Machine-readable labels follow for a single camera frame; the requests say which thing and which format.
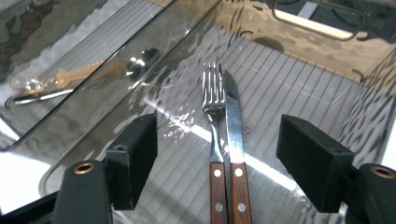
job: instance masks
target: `fork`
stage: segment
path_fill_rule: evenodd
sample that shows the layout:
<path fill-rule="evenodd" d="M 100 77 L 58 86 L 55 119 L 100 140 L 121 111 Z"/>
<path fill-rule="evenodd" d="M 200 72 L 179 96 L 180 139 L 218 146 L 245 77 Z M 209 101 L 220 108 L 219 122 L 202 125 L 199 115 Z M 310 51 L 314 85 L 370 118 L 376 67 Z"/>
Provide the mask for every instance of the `fork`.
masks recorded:
<path fill-rule="evenodd" d="M 228 223 L 227 190 L 225 185 L 224 159 L 221 155 L 219 124 L 225 112 L 225 94 L 221 65 L 204 64 L 203 110 L 212 132 L 210 145 L 210 219 L 211 223 Z"/>

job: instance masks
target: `wooden handle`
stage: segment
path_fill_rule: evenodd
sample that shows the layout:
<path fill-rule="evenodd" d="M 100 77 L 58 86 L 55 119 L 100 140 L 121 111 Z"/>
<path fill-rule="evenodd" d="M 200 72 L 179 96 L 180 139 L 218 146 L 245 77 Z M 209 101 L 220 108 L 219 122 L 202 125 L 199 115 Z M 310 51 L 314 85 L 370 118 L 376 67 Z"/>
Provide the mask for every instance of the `wooden handle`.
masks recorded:
<path fill-rule="evenodd" d="M 233 223 L 251 222 L 248 197 L 248 176 L 246 164 L 231 163 L 231 194 L 233 200 Z"/>
<path fill-rule="evenodd" d="M 210 220 L 228 223 L 227 190 L 223 162 L 210 162 Z"/>

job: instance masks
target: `brass rivet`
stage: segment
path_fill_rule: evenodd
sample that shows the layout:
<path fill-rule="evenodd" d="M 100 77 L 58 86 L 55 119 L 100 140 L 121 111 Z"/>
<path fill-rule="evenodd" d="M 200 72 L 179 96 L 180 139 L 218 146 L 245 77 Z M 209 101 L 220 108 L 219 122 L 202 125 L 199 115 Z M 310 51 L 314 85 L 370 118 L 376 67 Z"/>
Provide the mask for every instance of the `brass rivet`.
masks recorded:
<path fill-rule="evenodd" d="M 83 163 L 74 169 L 76 175 L 85 175 L 95 168 L 95 165 L 91 162 Z"/>
<path fill-rule="evenodd" d="M 395 174 L 393 171 L 391 171 L 390 169 L 385 168 L 385 167 L 373 166 L 373 167 L 371 168 L 371 171 L 372 171 L 373 173 L 375 173 L 376 175 L 379 175 L 379 176 L 384 177 L 384 178 L 387 178 L 387 179 L 394 179 L 394 178 L 396 178 L 396 174 Z"/>

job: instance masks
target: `black clamp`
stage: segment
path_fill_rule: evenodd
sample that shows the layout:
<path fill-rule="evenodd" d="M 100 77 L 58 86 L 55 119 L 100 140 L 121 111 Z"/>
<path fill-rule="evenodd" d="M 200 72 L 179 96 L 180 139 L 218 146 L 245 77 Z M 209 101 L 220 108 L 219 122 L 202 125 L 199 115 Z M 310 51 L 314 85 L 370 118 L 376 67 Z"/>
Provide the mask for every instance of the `black clamp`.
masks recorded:
<path fill-rule="evenodd" d="M 276 151 L 288 172 L 321 213 L 348 205 L 346 223 L 396 223 L 396 172 L 367 163 L 310 122 L 283 115 Z"/>
<path fill-rule="evenodd" d="M 103 161 L 72 165 L 58 192 L 0 216 L 0 223 L 111 223 L 111 204 L 134 210 L 157 155 L 157 116 L 137 118 L 106 149 Z"/>

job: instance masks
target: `steak knife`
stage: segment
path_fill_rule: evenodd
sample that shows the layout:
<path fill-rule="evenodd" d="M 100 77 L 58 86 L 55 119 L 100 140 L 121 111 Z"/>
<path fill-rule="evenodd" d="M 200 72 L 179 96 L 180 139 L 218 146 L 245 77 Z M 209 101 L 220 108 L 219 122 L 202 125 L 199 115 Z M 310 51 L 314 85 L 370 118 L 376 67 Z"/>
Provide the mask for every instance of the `steak knife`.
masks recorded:
<path fill-rule="evenodd" d="M 231 194 L 233 223 L 251 223 L 248 176 L 242 138 L 242 117 L 239 93 L 235 81 L 228 71 L 224 72 L 226 91 L 226 122 L 228 149 L 231 162 Z"/>

